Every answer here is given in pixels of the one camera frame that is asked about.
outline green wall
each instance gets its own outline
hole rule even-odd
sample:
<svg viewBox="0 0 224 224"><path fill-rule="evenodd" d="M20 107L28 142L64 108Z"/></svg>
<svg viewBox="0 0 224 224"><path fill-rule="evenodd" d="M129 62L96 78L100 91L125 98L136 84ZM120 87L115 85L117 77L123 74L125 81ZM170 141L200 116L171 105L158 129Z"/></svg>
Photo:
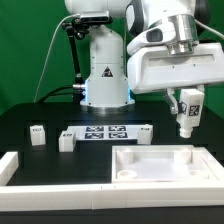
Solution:
<svg viewBox="0 0 224 224"><path fill-rule="evenodd" d="M210 26L224 33L224 2L210 0ZM0 1L0 114L11 106L33 102L53 32L68 13L63 0L1 0ZM110 26L124 34L124 20ZM220 41L209 32L201 38ZM89 74L88 38L77 41L81 72ZM74 82L71 53L66 33L61 29L43 79L39 97L50 90ZM136 100L162 100L161 93L134 96ZM224 118L224 86L206 89L206 105ZM57 98L71 101L70 97Z"/></svg>

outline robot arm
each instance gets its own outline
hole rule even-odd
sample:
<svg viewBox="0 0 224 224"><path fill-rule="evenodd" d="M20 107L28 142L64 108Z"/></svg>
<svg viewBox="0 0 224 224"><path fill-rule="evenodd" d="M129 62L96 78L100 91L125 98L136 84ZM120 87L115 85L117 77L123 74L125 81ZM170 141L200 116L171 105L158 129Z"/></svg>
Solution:
<svg viewBox="0 0 224 224"><path fill-rule="evenodd" d="M174 89L224 82L221 45L198 41L195 19L208 24L207 0L65 0L65 4L71 14L108 10L112 17L126 18L133 36L127 46L129 87L135 94L166 90L173 114L178 113ZM199 125L203 99L203 91L182 91L177 116L182 137L190 137L192 127Z"/></svg>

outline white plastic tray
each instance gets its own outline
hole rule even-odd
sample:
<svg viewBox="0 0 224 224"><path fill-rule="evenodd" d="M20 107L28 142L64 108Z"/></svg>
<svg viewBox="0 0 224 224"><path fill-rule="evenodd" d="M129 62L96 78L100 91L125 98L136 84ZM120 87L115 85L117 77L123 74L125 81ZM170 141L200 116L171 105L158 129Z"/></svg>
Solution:
<svg viewBox="0 0 224 224"><path fill-rule="evenodd" d="M117 180L116 172L120 168L130 167L125 167L125 165L119 168L116 153L126 147L131 147L131 150L134 151L137 150L133 157L133 161L138 161L137 164L144 159L150 162L151 158L154 162L150 166L148 166L148 162L144 162L141 170L144 171L146 166L148 171L145 174L142 172L144 175L139 176L140 178L121 181ZM181 156L182 153L176 153L174 156L176 151L181 152L182 150L186 152L184 156ZM126 158L126 162L130 162L131 154L124 158ZM189 178L188 175L179 175L178 169L174 169L176 171L173 172L170 166L174 160L180 161L180 163L175 161L174 165L185 167L185 171L202 170L209 175L209 178L204 178L203 175L194 175L194 173ZM2 186L0 187L0 211L224 205L224 169L205 148L114 146L112 162L113 183L111 184ZM17 153L7 154L7 157L0 160L2 185L6 184L17 166ZM153 167L156 167L157 171L154 168L154 171L148 175L149 170L153 170Z"/></svg>
<svg viewBox="0 0 224 224"><path fill-rule="evenodd" d="M113 147L113 183L214 182L222 181L223 174L224 169L205 148L193 146Z"/></svg>

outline small white block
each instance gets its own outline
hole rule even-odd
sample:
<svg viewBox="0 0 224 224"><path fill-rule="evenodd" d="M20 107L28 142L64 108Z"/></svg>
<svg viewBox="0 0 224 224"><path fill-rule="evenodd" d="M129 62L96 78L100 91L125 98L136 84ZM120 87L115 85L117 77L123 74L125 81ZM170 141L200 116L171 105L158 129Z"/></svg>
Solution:
<svg viewBox="0 0 224 224"><path fill-rule="evenodd" d="M45 131L42 125L30 126L30 137L32 146L45 145Z"/></svg>
<svg viewBox="0 0 224 224"><path fill-rule="evenodd" d="M75 132L63 131L58 141L59 152L73 152L76 143Z"/></svg>
<svg viewBox="0 0 224 224"><path fill-rule="evenodd" d="M150 145L153 137L153 126L145 124L138 130L137 140L138 144Z"/></svg>

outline black table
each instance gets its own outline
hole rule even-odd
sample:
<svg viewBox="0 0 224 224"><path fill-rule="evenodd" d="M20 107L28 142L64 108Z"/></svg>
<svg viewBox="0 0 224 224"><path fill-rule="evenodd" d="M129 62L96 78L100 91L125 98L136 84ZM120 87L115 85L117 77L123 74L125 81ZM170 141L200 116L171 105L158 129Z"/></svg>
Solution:
<svg viewBox="0 0 224 224"><path fill-rule="evenodd" d="M190 139L164 102L137 102L134 111L97 115L72 103L20 104L0 116L0 150L18 151L20 167L8 186L110 183L112 145L136 140L77 142L74 152L59 153L58 138L68 126L152 124L153 145L205 147L222 164L224 120L204 108ZM45 146L31 146L29 127L44 125ZM0 223L223 223L224 206L136 208L83 211L2 212Z"/></svg>

